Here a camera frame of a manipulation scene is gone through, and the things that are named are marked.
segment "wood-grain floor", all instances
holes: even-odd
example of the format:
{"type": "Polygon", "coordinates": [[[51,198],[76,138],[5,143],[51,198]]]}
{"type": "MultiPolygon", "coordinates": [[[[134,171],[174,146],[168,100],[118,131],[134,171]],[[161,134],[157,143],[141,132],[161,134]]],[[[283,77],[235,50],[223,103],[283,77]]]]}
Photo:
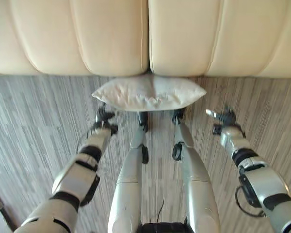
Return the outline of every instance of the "wood-grain floor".
{"type": "MultiPolygon", "coordinates": [[[[109,79],[0,76],[0,198],[18,225],[49,197],[54,178],[75,154],[78,138],[95,119],[99,103],[91,93],[109,79]]],[[[194,80],[207,95],[187,109],[185,122],[210,174],[222,232],[272,232],[267,219],[249,218],[236,206],[236,168],[219,138],[212,135],[213,120],[204,111],[220,111],[225,102],[233,106],[253,148],[280,172],[291,190],[291,79],[194,80]]],[[[183,221],[185,217],[180,166],[171,157],[171,114],[150,113],[150,162],[143,166],[143,223],[156,220],[162,200],[160,221],[183,221]]],[[[119,132],[99,164],[101,180],[94,199],[80,210],[78,233],[107,232],[115,182],[136,129],[131,123],[136,122],[136,115],[119,111],[115,122],[119,132]]]]}

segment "robot leg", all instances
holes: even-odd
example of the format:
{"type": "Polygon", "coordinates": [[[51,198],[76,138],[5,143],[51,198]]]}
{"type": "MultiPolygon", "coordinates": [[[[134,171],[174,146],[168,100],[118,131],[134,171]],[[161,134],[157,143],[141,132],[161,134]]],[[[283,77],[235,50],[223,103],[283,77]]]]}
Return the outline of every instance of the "robot leg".
{"type": "Polygon", "coordinates": [[[188,127],[180,119],[173,122],[176,123],[173,158],[182,162],[187,224],[194,233],[219,233],[219,214],[208,172],[193,147],[188,127]]]}
{"type": "Polygon", "coordinates": [[[139,126],[117,179],[108,233],[136,232],[141,225],[142,163],[147,163],[146,129],[139,126]]]}

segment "sofa cushion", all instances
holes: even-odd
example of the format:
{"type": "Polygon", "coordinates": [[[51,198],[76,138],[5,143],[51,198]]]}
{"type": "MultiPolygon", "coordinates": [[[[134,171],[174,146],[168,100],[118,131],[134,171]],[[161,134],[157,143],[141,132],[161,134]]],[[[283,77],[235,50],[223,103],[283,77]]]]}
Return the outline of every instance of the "sofa cushion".
{"type": "Polygon", "coordinates": [[[149,0],[159,75],[291,77],[291,0],[149,0]]]}
{"type": "Polygon", "coordinates": [[[147,40],[146,0],[0,0],[0,73],[140,74],[147,40]]]}

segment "cushion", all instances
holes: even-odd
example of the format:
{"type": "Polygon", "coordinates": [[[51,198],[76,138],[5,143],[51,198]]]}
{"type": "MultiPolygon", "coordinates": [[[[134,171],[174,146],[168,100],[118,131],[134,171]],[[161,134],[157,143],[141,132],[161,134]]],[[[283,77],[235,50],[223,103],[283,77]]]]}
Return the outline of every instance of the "cushion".
{"type": "Polygon", "coordinates": [[[189,79],[146,74],[113,79],[92,96],[117,109],[142,112],[184,108],[205,94],[189,79]]]}

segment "couch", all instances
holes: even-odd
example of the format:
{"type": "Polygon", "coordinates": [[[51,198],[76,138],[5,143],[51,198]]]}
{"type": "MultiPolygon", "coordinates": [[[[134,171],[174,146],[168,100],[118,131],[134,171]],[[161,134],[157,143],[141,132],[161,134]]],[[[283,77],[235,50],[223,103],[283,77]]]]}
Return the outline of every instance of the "couch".
{"type": "Polygon", "coordinates": [[[0,0],[0,74],[291,78],[291,0],[0,0]]]}

